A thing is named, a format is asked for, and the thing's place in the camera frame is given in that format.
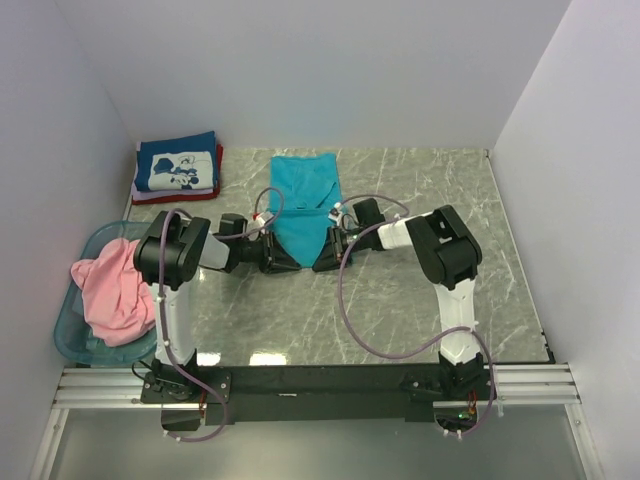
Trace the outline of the teal t-shirt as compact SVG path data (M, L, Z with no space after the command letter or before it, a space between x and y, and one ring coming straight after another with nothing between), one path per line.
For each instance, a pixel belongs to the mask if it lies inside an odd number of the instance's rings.
M279 215L272 230L301 267L312 267L331 225L329 212L342 200L336 154L274 156L270 186L269 210Z

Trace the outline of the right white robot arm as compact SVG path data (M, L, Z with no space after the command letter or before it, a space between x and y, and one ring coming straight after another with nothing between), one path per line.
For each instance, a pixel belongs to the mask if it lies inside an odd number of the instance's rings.
M379 199L391 200L378 194L354 195L334 205L329 213L332 225L312 270L339 272L337 299L341 317L352 338L367 352L379 358L402 360L438 344L440 390L449 398L460 399L481 378L484 362L490 358L476 332L475 321L474 289L482 262L481 247L451 205L412 215L395 200L393 203L403 212L388 220L379 209ZM344 270L353 252L408 247L434 286L441 333L414 351L382 353L367 345L350 323L342 296Z

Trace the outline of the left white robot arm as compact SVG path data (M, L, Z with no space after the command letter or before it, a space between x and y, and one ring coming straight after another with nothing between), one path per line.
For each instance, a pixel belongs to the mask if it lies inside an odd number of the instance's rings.
M140 239L133 264L149 287L156 316L153 379L176 401L193 399L200 388L196 347L190 326L190 287L200 268L232 272L242 263L265 274L298 271L301 265L270 231L273 218L225 213L216 233L211 221L184 213L160 212Z

